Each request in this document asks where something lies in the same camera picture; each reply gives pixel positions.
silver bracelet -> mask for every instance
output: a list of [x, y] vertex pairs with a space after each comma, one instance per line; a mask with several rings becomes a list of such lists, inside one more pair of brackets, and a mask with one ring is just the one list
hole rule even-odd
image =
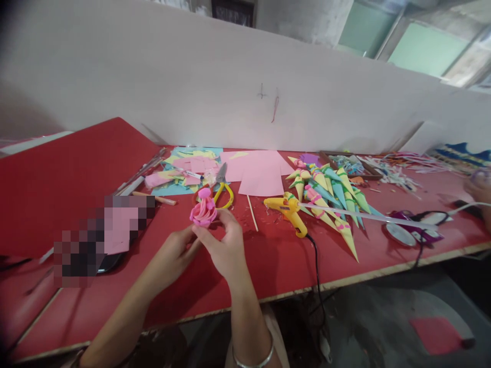
[[273, 351], [275, 350], [275, 342], [273, 340], [273, 335], [271, 334], [271, 331], [269, 329], [268, 329], [268, 331], [270, 332], [270, 336], [271, 336], [271, 350], [270, 350], [270, 353], [267, 355], [267, 358], [265, 360], [263, 360], [261, 363], [259, 363], [258, 365], [245, 365], [245, 364], [242, 364], [241, 362], [239, 362], [237, 360], [237, 357], [235, 356], [234, 347], [232, 346], [232, 355], [234, 356], [235, 363], [240, 368], [263, 368], [266, 364], [268, 364], [270, 362], [271, 358], [273, 357]]

white wall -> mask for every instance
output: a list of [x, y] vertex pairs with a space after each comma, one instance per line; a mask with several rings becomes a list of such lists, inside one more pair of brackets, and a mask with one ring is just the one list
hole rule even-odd
[[63, 130], [121, 116], [170, 144], [378, 152], [431, 119], [489, 147], [489, 95], [160, 4], [38, 0], [3, 48], [0, 96], [22, 97], [0, 104], [11, 130], [42, 128], [11, 111], [35, 106]]

white cable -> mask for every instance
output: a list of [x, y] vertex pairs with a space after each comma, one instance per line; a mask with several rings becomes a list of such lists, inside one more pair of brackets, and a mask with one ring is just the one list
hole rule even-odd
[[485, 206], [488, 206], [488, 207], [491, 207], [491, 204], [489, 203], [484, 203], [484, 202], [472, 202], [472, 203], [468, 203], [466, 205], [463, 205], [462, 207], [459, 207], [457, 208], [456, 210], [453, 210], [453, 211], [450, 211], [448, 212], [449, 216], [453, 216], [455, 215], [457, 212], [461, 211], [461, 210], [465, 210], [467, 207], [470, 207], [470, 206], [473, 206], [473, 205], [485, 205]]
[[352, 211], [346, 211], [346, 210], [339, 210], [331, 207], [324, 207], [324, 206], [318, 206], [316, 204], [310, 204], [310, 203], [298, 203], [300, 206], [304, 207], [309, 207], [309, 208], [317, 208], [320, 210], [329, 210], [334, 213], [342, 213], [345, 215], [351, 215], [351, 216], [356, 216], [356, 217], [363, 217], [367, 218], [370, 220], [376, 220], [376, 221], [382, 221], [382, 222], [392, 222], [396, 223], [399, 225], [406, 225], [406, 226], [412, 226], [412, 227], [417, 227], [421, 229], [427, 229], [427, 230], [433, 230], [433, 231], [438, 231], [438, 226], [436, 225], [431, 225], [431, 224], [426, 224], [422, 222], [416, 222], [416, 221], [408, 221], [408, 220], [399, 220], [393, 217], [387, 217], [387, 216], [377, 216], [377, 215], [369, 215], [369, 214], [364, 214], [361, 212], [352, 212]]

person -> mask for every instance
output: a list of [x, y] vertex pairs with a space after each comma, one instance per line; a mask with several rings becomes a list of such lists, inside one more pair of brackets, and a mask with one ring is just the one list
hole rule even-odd
[[[464, 190], [468, 192], [476, 202], [491, 204], [491, 180], [485, 172], [473, 175], [464, 183]], [[481, 206], [484, 224], [491, 233], [491, 206]]]
[[179, 278], [203, 244], [227, 281], [232, 300], [232, 341], [226, 367], [289, 367], [278, 324], [270, 313], [263, 314], [259, 306], [246, 264], [242, 228], [228, 210], [218, 210], [218, 218], [226, 231], [221, 241], [196, 225], [169, 235], [78, 357], [78, 366], [113, 367], [123, 362], [138, 342], [150, 302]]

hand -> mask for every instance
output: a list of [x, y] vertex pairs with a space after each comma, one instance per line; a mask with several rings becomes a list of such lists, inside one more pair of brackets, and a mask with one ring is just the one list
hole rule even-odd
[[218, 272], [231, 286], [239, 282], [244, 275], [249, 274], [244, 254], [242, 227], [228, 210], [217, 209], [217, 211], [226, 232], [221, 241], [215, 239], [204, 227], [194, 225], [193, 231], [208, 250]]
[[152, 296], [176, 281], [198, 252], [201, 246], [199, 239], [194, 239], [187, 247], [195, 238], [191, 227], [171, 233], [140, 276], [140, 281], [149, 288]]
[[491, 203], [491, 182], [484, 174], [476, 175], [474, 181], [466, 180], [464, 189], [476, 202]]

